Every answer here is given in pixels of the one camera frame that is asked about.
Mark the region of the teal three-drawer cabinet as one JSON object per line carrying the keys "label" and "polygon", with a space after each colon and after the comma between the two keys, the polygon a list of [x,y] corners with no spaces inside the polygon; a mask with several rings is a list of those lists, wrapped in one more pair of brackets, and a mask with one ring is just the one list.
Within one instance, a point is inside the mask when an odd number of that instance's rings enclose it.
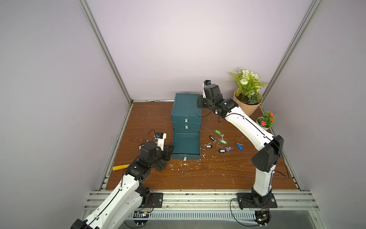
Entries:
{"label": "teal three-drawer cabinet", "polygon": [[202,110],[197,107],[198,94],[175,95],[172,122],[176,133],[198,134],[202,123]]}

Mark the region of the keys with green tag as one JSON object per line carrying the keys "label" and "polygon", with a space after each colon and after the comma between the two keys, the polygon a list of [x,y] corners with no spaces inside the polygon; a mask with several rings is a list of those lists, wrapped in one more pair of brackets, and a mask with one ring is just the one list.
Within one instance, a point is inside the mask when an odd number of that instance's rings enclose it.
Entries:
{"label": "keys with green tag", "polygon": [[222,132],[220,132],[219,130],[215,130],[215,132],[216,132],[218,135],[220,135],[221,137],[223,137],[223,136],[224,136],[224,134],[223,134]]}

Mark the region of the teal bottom drawer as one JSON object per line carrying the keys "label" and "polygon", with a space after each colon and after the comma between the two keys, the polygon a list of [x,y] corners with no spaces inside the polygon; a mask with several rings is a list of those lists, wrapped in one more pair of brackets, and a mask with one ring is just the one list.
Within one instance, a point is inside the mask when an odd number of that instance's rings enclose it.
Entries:
{"label": "teal bottom drawer", "polygon": [[200,160],[201,144],[200,131],[184,132],[183,130],[173,130],[173,146],[172,159],[179,160]]}

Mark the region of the keys with black tag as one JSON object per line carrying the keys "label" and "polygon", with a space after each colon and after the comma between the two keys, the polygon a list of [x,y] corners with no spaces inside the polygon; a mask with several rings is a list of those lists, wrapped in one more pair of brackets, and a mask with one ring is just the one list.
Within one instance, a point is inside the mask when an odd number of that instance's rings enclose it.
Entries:
{"label": "keys with black tag", "polygon": [[213,143],[217,142],[216,139],[213,136],[210,135],[209,137],[210,137],[210,139],[212,140]]}

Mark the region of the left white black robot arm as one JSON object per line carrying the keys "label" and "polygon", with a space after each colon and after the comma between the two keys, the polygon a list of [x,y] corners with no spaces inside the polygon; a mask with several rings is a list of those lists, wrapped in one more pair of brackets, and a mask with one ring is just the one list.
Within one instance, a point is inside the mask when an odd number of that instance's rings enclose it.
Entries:
{"label": "left white black robot arm", "polygon": [[147,206],[151,190],[143,185],[151,169],[161,171],[171,159],[174,146],[148,141],[140,155],[128,166],[112,193],[84,220],[77,219],[72,229],[117,229],[141,205]]}

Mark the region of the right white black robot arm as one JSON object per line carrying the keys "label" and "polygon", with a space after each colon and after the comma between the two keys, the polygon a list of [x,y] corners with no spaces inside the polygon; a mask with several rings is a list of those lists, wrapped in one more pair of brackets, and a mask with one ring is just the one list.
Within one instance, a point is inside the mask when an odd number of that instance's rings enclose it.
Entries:
{"label": "right white black robot arm", "polygon": [[266,204],[271,199],[272,179],[284,139],[263,130],[233,99],[224,99],[219,86],[210,80],[203,83],[203,94],[197,99],[197,107],[210,109],[234,125],[258,150],[252,157],[256,172],[251,198],[257,206]]}

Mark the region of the black green work glove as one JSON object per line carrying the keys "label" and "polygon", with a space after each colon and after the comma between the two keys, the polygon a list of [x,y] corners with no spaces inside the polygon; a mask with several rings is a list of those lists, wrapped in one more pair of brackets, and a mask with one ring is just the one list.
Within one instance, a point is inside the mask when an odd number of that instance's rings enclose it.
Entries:
{"label": "black green work glove", "polygon": [[159,160],[154,167],[157,171],[162,171],[166,168],[166,166],[167,166],[167,161]]}

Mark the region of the large white-flower potted plant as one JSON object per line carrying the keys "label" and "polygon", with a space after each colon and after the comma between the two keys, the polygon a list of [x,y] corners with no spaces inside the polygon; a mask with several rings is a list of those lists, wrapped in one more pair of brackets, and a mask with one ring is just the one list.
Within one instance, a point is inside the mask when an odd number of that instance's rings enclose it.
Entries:
{"label": "large white-flower potted plant", "polygon": [[267,83],[259,79],[259,75],[247,69],[238,68],[236,72],[230,72],[236,81],[237,89],[233,99],[248,116],[251,116],[262,103],[262,95],[259,92],[267,86]]}

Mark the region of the teal garden hand rake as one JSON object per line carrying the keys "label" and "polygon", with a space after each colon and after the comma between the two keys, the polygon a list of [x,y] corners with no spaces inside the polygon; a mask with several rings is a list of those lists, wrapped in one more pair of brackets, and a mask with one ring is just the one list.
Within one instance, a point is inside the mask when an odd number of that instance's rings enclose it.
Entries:
{"label": "teal garden hand rake", "polygon": [[114,166],[114,167],[112,167],[112,171],[119,171],[119,170],[127,169],[128,167],[129,167],[129,164]]}

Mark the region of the small pink-flower potted plant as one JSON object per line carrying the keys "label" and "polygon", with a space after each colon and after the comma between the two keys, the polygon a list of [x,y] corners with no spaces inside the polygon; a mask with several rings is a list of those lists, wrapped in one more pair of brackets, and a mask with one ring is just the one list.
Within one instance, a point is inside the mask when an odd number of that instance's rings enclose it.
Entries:
{"label": "small pink-flower potted plant", "polygon": [[271,111],[266,111],[263,116],[257,118],[256,122],[262,129],[268,130],[275,123],[276,117],[276,114]]}

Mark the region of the left electronics board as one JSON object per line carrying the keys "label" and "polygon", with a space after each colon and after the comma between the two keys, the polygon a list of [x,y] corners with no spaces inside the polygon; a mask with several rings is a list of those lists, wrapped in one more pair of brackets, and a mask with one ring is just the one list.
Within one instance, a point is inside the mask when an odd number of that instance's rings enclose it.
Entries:
{"label": "left electronics board", "polygon": [[144,227],[149,219],[150,212],[148,211],[136,211],[132,218],[136,228]]}

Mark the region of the electronics board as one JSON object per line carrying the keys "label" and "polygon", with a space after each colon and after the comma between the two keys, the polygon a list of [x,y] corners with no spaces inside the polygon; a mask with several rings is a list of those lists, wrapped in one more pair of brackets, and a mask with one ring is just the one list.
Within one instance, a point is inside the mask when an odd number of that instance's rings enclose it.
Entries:
{"label": "electronics board", "polygon": [[136,211],[132,218],[136,228],[144,227],[149,219],[150,212],[148,211]]}
{"label": "electronics board", "polygon": [[255,222],[260,226],[268,226],[270,220],[271,220],[271,213],[269,211],[269,209],[261,209],[261,210],[256,210],[254,212],[254,216],[255,216]]}

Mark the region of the right electronics board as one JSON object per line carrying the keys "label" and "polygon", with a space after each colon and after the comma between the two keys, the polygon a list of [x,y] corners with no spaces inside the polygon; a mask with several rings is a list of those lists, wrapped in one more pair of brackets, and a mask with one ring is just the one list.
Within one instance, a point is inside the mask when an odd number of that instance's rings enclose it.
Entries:
{"label": "right electronics board", "polygon": [[255,222],[260,226],[268,226],[270,220],[271,220],[271,213],[269,211],[269,209],[261,209],[261,210],[256,210],[254,212],[254,216],[255,216]]}

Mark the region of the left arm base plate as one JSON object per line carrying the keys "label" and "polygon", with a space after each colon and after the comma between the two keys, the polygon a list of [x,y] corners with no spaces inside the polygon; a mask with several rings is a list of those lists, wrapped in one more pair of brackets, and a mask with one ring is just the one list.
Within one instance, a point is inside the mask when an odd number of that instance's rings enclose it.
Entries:
{"label": "left arm base plate", "polygon": [[164,194],[162,192],[151,192],[147,197],[143,198],[142,204],[139,206],[142,208],[162,208],[164,200]]}

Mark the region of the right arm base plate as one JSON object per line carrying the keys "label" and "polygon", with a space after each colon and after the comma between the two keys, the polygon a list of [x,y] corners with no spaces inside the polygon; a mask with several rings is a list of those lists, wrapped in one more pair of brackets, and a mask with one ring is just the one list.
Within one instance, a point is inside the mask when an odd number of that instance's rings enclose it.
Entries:
{"label": "right arm base plate", "polygon": [[236,194],[239,208],[243,209],[264,209],[264,208],[278,208],[273,193],[269,192],[265,196],[259,196],[255,193],[238,192]]}

